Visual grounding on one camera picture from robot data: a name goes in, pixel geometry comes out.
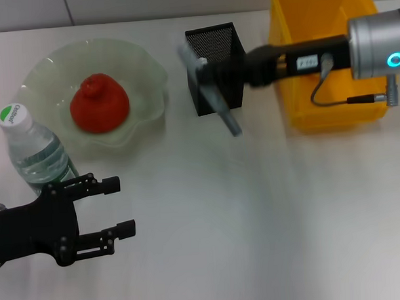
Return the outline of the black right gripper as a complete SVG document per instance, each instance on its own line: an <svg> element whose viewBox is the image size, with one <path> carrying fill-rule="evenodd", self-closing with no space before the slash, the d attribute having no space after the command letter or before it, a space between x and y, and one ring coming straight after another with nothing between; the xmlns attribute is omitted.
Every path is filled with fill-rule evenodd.
<svg viewBox="0 0 400 300"><path fill-rule="evenodd" d="M259 88L281 79L320 73L325 59L333 64L335 71L351 67L346 36L291 45L264 45L248 52L246 63L244 58L204 63L196 70L196 78L202 86L235 86L248 82Z"/></svg>

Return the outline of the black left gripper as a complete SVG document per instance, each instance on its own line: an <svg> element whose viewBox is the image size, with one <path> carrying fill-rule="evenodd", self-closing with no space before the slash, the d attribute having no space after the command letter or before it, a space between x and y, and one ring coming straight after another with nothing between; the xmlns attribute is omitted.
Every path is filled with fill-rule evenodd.
<svg viewBox="0 0 400 300"><path fill-rule="evenodd" d="M43 253L65 267L76 260L112 255L116 239L136 235L135 220L78 236L73 202L89 196L118 193L120 187L118 176L99 181L92 173L87 173L45 186L41 195L27 205L0 211L0 263Z"/></svg>

